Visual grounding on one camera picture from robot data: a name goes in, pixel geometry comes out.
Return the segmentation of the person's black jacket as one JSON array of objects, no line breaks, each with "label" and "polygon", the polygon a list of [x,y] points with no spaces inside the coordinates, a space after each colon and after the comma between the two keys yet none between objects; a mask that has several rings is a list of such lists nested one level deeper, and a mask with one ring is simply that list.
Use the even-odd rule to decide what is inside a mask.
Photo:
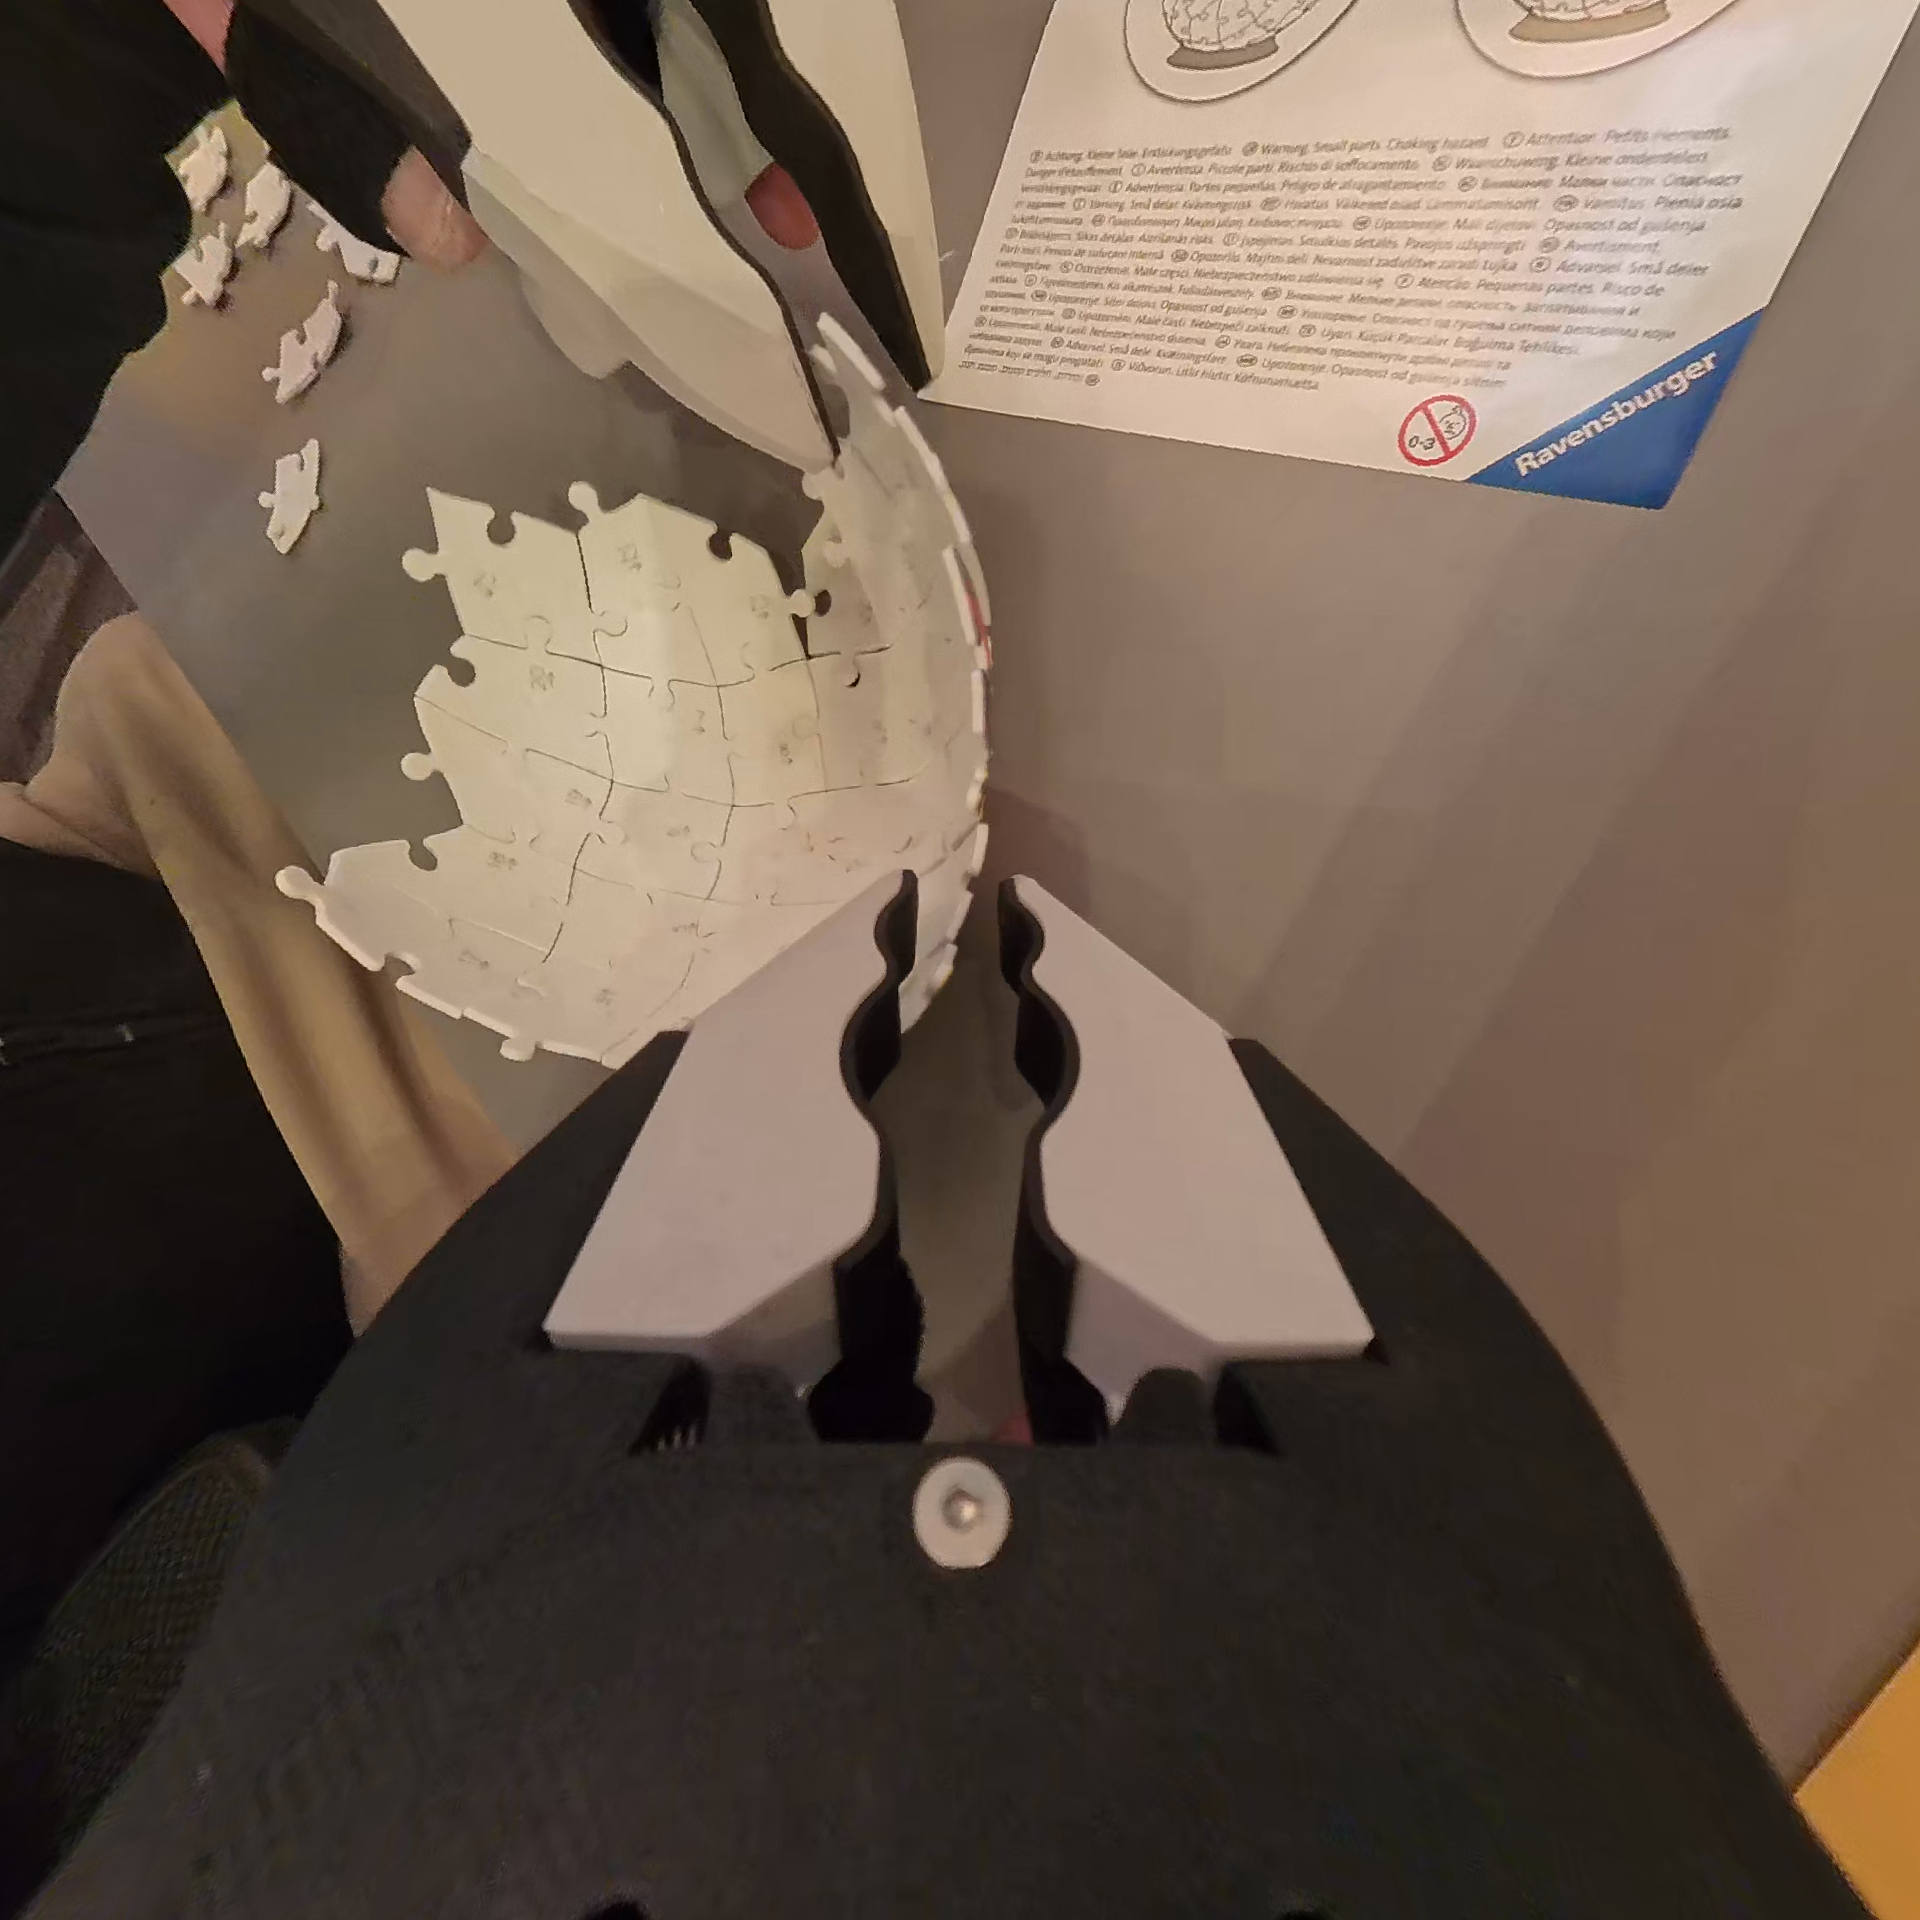
[{"label": "person's black jacket", "polygon": [[2,851],[2,1645],[189,1451],[309,1413],[341,1250],[175,900]]}]

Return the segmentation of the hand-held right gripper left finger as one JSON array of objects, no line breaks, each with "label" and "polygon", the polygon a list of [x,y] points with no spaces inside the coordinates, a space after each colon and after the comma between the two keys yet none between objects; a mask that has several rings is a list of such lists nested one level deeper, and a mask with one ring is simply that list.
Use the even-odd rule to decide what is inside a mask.
[{"label": "hand-held right gripper left finger", "polygon": [[554,1349],[919,1395],[920,1292],[872,1115],[916,949],[919,879],[894,871],[692,1021],[547,1313]]}]

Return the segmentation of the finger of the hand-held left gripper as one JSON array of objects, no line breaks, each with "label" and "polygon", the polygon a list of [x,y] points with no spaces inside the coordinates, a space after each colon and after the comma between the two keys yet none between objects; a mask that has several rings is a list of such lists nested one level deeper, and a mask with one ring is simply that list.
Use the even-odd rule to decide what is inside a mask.
[{"label": "finger of the hand-held left gripper", "polygon": [[893,2],[708,2],[745,119],[907,387],[941,373],[941,244]]},{"label": "finger of the hand-held left gripper", "polygon": [[794,318],[717,216],[660,98],[573,5],[389,2],[471,138],[469,209],[585,373],[634,369],[784,464],[839,444]]}]

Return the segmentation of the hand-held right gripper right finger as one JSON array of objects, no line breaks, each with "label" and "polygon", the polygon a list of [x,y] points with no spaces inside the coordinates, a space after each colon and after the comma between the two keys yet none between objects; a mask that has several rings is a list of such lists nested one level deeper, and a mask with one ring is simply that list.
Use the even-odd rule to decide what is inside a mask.
[{"label": "hand-held right gripper right finger", "polygon": [[998,888],[1040,1104],[1015,1237],[1037,1429],[1112,1429],[1142,1380],[1357,1358],[1375,1329],[1228,1033],[1030,876]]}]

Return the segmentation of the yellow panel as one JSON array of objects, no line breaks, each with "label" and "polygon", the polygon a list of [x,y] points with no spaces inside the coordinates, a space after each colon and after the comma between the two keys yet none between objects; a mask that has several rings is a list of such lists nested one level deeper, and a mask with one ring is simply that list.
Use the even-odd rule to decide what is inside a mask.
[{"label": "yellow panel", "polygon": [[1919,1647],[1841,1733],[1794,1801],[1875,1917],[1919,1917]]}]

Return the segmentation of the scattered loose jigsaw pieces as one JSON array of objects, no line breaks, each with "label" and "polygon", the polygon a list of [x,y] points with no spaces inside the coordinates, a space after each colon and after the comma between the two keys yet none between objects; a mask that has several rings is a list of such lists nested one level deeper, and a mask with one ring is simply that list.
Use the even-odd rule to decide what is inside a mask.
[{"label": "scattered loose jigsaw pieces", "polygon": [[292,410],[339,361],[349,338],[353,288],[392,286],[402,256],[353,235],[320,203],[305,198],[284,167],[264,157],[241,175],[229,127],[202,121],[172,158],[172,173],[197,228],[168,276],[186,310],[222,313],[241,272],[270,264],[280,240],[303,215],[313,249],[329,260],[313,310],[278,335],[261,382],[280,410]]}]

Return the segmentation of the folded paper instruction leaflet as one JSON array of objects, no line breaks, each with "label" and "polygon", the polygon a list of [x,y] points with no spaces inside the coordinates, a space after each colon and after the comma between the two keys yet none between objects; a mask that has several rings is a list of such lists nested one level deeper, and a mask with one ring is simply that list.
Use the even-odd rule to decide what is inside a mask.
[{"label": "folded paper instruction leaflet", "polygon": [[1761,5],[1057,5],[951,409],[1662,509],[1755,332]]}]

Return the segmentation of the person's beige trousers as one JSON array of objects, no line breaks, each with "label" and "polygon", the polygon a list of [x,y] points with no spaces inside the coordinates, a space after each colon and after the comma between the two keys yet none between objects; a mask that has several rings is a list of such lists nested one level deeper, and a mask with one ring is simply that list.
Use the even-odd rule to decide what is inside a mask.
[{"label": "person's beige trousers", "polygon": [[519,1149],[421,1012],[276,888],[306,854],[141,615],[87,638],[47,763],[4,783],[2,831],[170,894],[341,1241],[349,1327],[365,1334]]}]

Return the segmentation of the partly built white puzzle ball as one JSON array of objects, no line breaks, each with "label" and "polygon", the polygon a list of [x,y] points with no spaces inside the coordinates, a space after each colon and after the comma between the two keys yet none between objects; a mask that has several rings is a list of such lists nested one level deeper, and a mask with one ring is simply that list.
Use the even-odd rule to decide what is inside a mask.
[{"label": "partly built white puzzle ball", "polygon": [[[801,476],[789,589],[747,534],[640,493],[578,528],[428,493],[461,634],[415,694],[459,825],[346,846],[276,888],[362,968],[498,1038],[623,1066],[877,881],[912,872],[912,1028],[949,983],[989,851],[991,599],[946,470],[850,332],[808,352],[846,409]],[[466,667],[459,679],[451,662]]]}]

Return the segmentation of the person's left hand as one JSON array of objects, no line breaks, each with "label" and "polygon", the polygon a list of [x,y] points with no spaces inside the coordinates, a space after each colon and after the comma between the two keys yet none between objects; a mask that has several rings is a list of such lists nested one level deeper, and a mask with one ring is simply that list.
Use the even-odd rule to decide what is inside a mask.
[{"label": "person's left hand", "polygon": [[[165,2],[222,79],[229,76],[230,2]],[[821,224],[801,185],[781,162],[765,164],[743,190],[758,228],[789,252],[821,242]],[[382,222],[397,250],[434,270],[461,270],[488,252],[479,220],[449,190],[418,151],[398,157],[382,193]]]}]

